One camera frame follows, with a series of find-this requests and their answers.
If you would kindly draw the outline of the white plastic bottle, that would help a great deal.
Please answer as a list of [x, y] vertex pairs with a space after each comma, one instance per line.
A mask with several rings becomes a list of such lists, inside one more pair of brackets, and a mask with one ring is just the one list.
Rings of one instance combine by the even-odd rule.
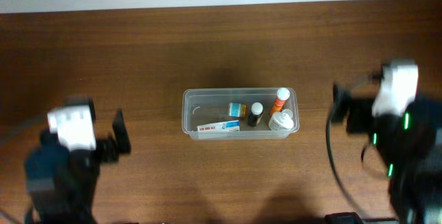
[[290, 130], [294, 127], [293, 112], [290, 109], [284, 109], [281, 112], [275, 112], [268, 123], [272, 131]]

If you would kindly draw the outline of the orange tube white cap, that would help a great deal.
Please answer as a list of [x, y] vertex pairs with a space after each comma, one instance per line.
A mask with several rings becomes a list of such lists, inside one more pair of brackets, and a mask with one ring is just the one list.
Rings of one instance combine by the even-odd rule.
[[289, 99], [290, 95], [291, 93], [288, 88], [279, 88], [276, 92], [276, 98], [269, 112], [269, 115], [272, 116], [274, 113], [281, 112], [282, 107]]

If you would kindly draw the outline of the dark brown bottle white cap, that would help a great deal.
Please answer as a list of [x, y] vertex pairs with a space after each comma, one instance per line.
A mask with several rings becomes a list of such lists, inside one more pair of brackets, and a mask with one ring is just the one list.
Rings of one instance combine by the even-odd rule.
[[251, 105], [251, 111], [248, 117], [247, 124], [250, 127], [257, 127], [261, 121], [263, 114], [263, 105], [259, 102], [255, 102]]

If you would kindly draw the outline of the tiger balm glass jar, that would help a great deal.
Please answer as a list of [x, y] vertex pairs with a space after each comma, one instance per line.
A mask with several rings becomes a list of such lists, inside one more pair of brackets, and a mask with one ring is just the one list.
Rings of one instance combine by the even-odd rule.
[[230, 102], [228, 116], [232, 118], [244, 118], [247, 114], [247, 105], [237, 102]]

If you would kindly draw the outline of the white green medicine box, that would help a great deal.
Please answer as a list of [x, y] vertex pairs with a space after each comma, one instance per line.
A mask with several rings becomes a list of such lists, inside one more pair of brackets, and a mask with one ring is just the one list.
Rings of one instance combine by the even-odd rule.
[[197, 127], [198, 132], [230, 132], [239, 131], [240, 121], [226, 121], [226, 122], [216, 122], [211, 124], [204, 124]]

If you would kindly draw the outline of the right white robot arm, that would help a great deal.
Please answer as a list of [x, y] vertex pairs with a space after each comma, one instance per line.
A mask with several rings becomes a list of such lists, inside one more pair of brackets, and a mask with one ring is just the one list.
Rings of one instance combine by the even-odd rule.
[[366, 134], [387, 167], [388, 193], [400, 223], [441, 222], [441, 101], [418, 96], [403, 115], [372, 116], [374, 99], [333, 87], [328, 124]]

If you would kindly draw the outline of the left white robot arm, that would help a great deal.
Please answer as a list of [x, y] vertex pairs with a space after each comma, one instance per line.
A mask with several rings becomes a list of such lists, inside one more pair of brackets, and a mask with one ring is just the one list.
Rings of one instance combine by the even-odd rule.
[[123, 111], [116, 111], [113, 132], [98, 138], [93, 99], [70, 98], [62, 106], [9, 130], [1, 143], [43, 120], [48, 127], [39, 134], [40, 145], [24, 162], [26, 191], [31, 198], [24, 222], [95, 223], [93, 199], [100, 166], [116, 163], [121, 155], [131, 153]]

